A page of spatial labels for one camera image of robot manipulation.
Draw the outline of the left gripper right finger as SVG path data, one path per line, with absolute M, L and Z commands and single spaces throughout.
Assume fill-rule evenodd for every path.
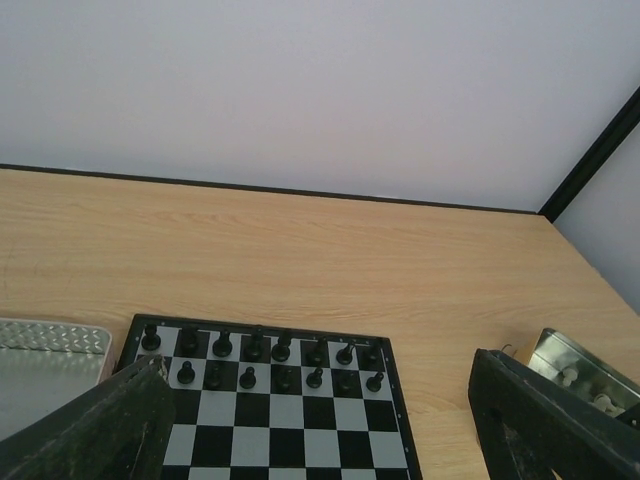
M 468 398 L 492 479 L 637 479 L 639 407 L 611 417 L 499 350 L 475 352 Z

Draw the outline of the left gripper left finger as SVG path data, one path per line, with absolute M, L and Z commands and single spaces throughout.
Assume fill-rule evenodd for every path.
M 158 479 L 176 409 L 147 355 L 1 441 L 3 479 Z

